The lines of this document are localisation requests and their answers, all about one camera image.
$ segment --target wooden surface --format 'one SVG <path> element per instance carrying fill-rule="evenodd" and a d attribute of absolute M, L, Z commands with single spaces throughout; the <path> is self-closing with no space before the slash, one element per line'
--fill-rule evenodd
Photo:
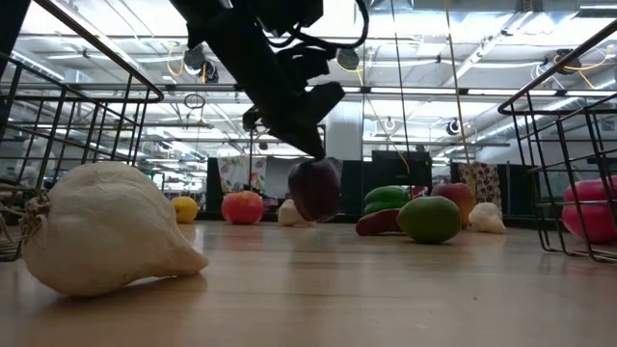
<path fill-rule="evenodd" d="M 534 231 L 442 246 L 349 225 L 184 231 L 202 276 L 93 300 L 0 264 L 0 346 L 617 345 L 617 266 L 545 254 Z"/>

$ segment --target yellow cable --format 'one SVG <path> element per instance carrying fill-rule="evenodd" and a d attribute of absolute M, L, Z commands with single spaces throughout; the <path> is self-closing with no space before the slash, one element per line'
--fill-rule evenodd
<path fill-rule="evenodd" d="M 468 167 L 468 185 L 471 188 L 471 192 L 473 193 L 473 198 L 475 199 L 475 177 L 473 176 L 473 167 L 471 166 L 471 162 L 469 160 L 469 149 L 467 145 L 467 138 L 465 136 L 465 126 L 463 123 L 463 111 L 461 109 L 461 94 L 459 91 L 459 79 L 456 74 L 456 62 L 454 61 L 454 43 L 452 43 L 452 27 L 450 26 L 450 3 L 448 0 L 443 0 L 445 4 L 445 21 L 447 23 L 447 34 L 448 34 L 448 42 L 450 46 L 450 60 L 452 62 L 452 73 L 454 75 L 454 91 L 456 92 L 456 106 L 458 110 L 459 116 L 459 126 L 461 128 L 461 140 L 463 141 L 463 149 L 465 150 L 465 159 L 467 161 Z"/>
<path fill-rule="evenodd" d="M 589 87 L 591 87 L 592 90 L 597 90 L 598 88 L 596 88 L 596 86 L 594 86 L 591 81 L 587 78 L 587 76 L 585 76 L 584 73 L 582 73 L 582 71 L 579 71 L 578 74 L 580 75 L 580 77 L 582 77 L 583 80 L 585 80 L 585 82 L 587 83 L 587 85 Z"/>
<path fill-rule="evenodd" d="M 174 52 L 174 48 L 170 47 L 170 54 L 168 55 L 168 58 L 172 58 L 172 53 Z M 178 77 L 180 75 L 182 75 L 182 71 L 184 70 L 184 54 L 182 54 L 182 59 L 180 60 L 180 69 L 178 70 L 178 72 L 175 72 L 172 69 L 172 62 L 170 59 L 167 60 L 167 71 L 170 72 L 170 74 L 174 77 Z"/>
<path fill-rule="evenodd" d="M 201 67 L 201 83 L 205 84 L 206 79 L 205 79 L 205 63 L 203 63 L 203 66 Z"/>
<path fill-rule="evenodd" d="M 611 48 L 612 48 L 611 46 L 609 46 L 609 47 L 607 47 L 607 48 L 606 48 L 606 54 L 604 54 L 604 59 L 602 59 L 602 61 L 601 61 L 601 62 L 599 62 L 599 63 L 597 63 L 597 64 L 594 64 L 594 65 L 592 65 L 592 66 L 590 66 L 590 67 L 568 67 L 568 66 L 564 66 L 563 68 L 570 69 L 570 70 L 573 70 L 573 71 L 585 71 L 585 70 L 588 70 L 588 69 L 592 69 L 592 68 L 596 68 L 596 67 L 601 67 L 601 66 L 603 66 L 603 65 L 604 65 L 604 63 L 605 63 L 605 62 L 606 62 L 606 60 L 608 59 L 608 55 L 610 54 L 610 50 L 611 50 Z M 554 58 L 552 58 L 552 61 L 553 61 L 555 64 L 557 64 L 557 58 L 558 58 L 558 57 L 559 57 L 559 56 L 555 56 Z"/>
<path fill-rule="evenodd" d="M 364 87 L 364 81 L 362 80 L 362 75 L 360 74 L 359 71 L 357 71 L 357 73 L 358 73 L 358 79 L 360 80 L 360 85 Z M 412 175 L 412 171 L 409 168 L 409 163 L 407 162 L 407 160 L 405 160 L 405 157 L 403 156 L 403 154 L 401 154 L 400 150 L 398 150 L 398 148 L 394 144 L 394 141 L 392 140 L 392 138 L 390 137 L 390 134 L 386 130 L 386 127 L 384 126 L 384 123 L 382 122 L 382 119 L 379 117 L 379 115 L 375 111 L 375 108 L 373 108 L 373 104 L 370 102 L 369 99 L 368 99 L 368 104 L 370 105 L 370 108 L 373 110 L 373 113 L 375 114 L 375 117 L 377 118 L 377 122 L 379 122 L 379 124 L 381 125 L 382 129 L 384 130 L 384 133 L 386 134 L 387 141 L 392 142 L 392 146 L 394 147 L 394 150 L 396 150 L 396 153 L 398 154 L 398 156 L 403 161 L 403 164 L 405 164 L 405 169 L 407 170 L 407 175 L 411 176 Z"/>

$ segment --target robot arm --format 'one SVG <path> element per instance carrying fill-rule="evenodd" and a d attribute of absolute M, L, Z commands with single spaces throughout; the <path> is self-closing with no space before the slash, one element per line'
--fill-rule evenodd
<path fill-rule="evenodd" d="M 334 44 L 301 32 L 323 15 L 323 0 L 170 0 L 187 22 L 189 49 L 205 41 L 237 81 L 253 106 L 243 117 L 245 129 L 261 119 L 268 133 L 314 156 L 325 157 L 317 123 L 345 96 L 337 82 L 306 91 L 308 80 L 330 73 L 328 61 L 338 48 L 363 44 L 368 12 L 357 0 L 364 18 L 362 37 L 352 45 Z M 290 33 L 303 42 L 275 53 L 263 30 Z"/>

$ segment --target red apple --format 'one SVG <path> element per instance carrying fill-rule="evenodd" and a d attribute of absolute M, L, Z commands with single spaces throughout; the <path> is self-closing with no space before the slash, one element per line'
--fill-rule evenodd
<path fill-rule="evenodd" d="M 469 224 L 469 214 L 475 207 L 475 197 L 469 186 L 465 183 L 444 183 L 433 188 L 431 197 L 444 197 L 456 203 L 461 212 L 461 227 L 466 228 Z"/>

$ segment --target garlic bulb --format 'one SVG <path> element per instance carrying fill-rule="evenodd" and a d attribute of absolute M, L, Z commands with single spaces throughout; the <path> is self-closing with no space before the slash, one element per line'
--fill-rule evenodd
<path fill-rule="evenodd" d="M 469 214 L 469 222 L 480 232 L 505 233 L 501 211 L 491 202 L 478 203 Z"/>
<path fill-rule="evenodd" d="M 292 199 L 285 200 L 278 212 L 279 225 L 281 227 L 294 227 L 297 225 L 314 227 L 315 222 L 305 221 L 296 209 L 296 204 Z"/>
<path fill-rule="evenodd" d="M 69 296 L 97 296 L 149 277 L 195 275 L 208 260 L 192 249 L 172 203 L 137 169 L 99 162 L 68 172 L 32 199 L 22 229 L 28 271 Z"/>

